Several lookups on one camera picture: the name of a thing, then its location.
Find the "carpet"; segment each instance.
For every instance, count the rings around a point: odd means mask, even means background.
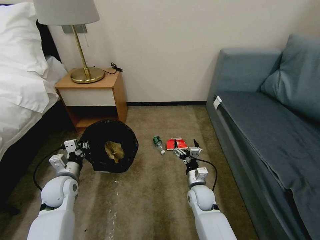
[[[239,240],[258,239],[204,106],[129,107],[126,124],[139,141],[136,158],[129,170],[120,174],[94,172],[84,161],[74,205],[74,239],[198,239],[186,199],[185,165],[172,152],[161,155],[152,142],[155,135],[164,142],[182,137],[189,146],[193,139],[198,141],[203,148],[200,158],[218,169],[216,201],[235,235]],[[0,213],[0,239],[26,239],[41,203],[40,191],[32,183],[34,167],[64,140],[79,137],[61,130],[44,143],[7,201],[18,207],[20,214]],[[200,166],[207,167],[207,186],[211,188],[214,170],[205,163]],[[54,170],[45,161],[38,182],[44,186],[53,177]]]

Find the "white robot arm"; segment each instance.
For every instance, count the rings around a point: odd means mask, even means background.
[[[63,154],[49,159],[57,177],[47,182],[41,191],[39,215],[31,224],[27,240],[73,240],[73,206],[79,189],[83,154],[76,139],[66,141],[64,145],[68,160]]]
[[[211,189],[196,185],[191,187],[187,196],[200,240],[237,239],[225,215],[219,209],[212,209],[216,202]]]
[[[174,152],[186,165],[187,182],[190,190],[187,194],[189,205],[192,208],[196,229],[200,240],[236,240],[236,236],[223,213],[220,212],[215,201],[213,190],[206,185],[208,170],[199,167],[197,157],[202,148],[194,140],[195,147],[187,151],[178,149],[175,142]]]

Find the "table lamp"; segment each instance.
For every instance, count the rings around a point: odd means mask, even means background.
[[[75,70],[71,79],[76,83],[92,83],[104,77],[104,71],[87,67],[74,25],[100,19],[93,0],[33,0],[38,22],[46,25],[71,25],[80,52],[83,68]]]

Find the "wooden nightstand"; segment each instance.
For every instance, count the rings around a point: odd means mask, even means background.
[[[89,84],[74,83],[72,69],[56,84],[56,89],[77,131],[102,119],[116,119],[125,123],[127,119],[127,98],[121,72]]]

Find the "power cord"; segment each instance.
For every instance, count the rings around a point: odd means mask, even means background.
[[[214,191],[214,188],[216,187],[216,183],[217,183],[217,179],[218,179],[218,170],[217,170],[216,166],[213,165],[211,162],[208,162],[208,161],[206,161],[206,160],[202,160],[202,159],[195,158],[195,157],[192,157],[192,156],[189,156],[189,157],[191,157],[191,158],[193,158],[193,159],[195,159],[195,160],[197,160],[197,161],[200,161],[200,162],[208,163],[208,164],[210,164],[210,165],[214,168],[214,170],[215,170],[215,172],[216,172],[216,176],[215,176],[214,184],[213,184],[213,188],[212,188],[212,191]]]
[[[34,185],[36,185],[36,187],[42,191],[42,188],[39,186],[39,184],[37,183],[36,181],[36,173],[37,173],[37,170],[38,168],[40,167],[41,163],[47,158],[49,157],[50,155],[54,154],[56,151],[62,149],[62,146],[58,147],[56,150],[52,151],[51,153],[49,153],[47,156],[45,156],[43,159],[41,159],[41,161],[37,164],[36,168],[34,169],[33,171],[33,183]]]
[[[115,63],[111,63],[111,67],[113,68],[113,69],[115,69],[115,72],[114,73],[111,73],[111,72],[108,72],[108,71],[105,71],[106,73],[109,73],[109,74],[115,74],[117,71],[118,72],[123,72],[123,69],[121,69],[121,68],[119,68],[119,67],[117,67],[117,65],[115,64]]]

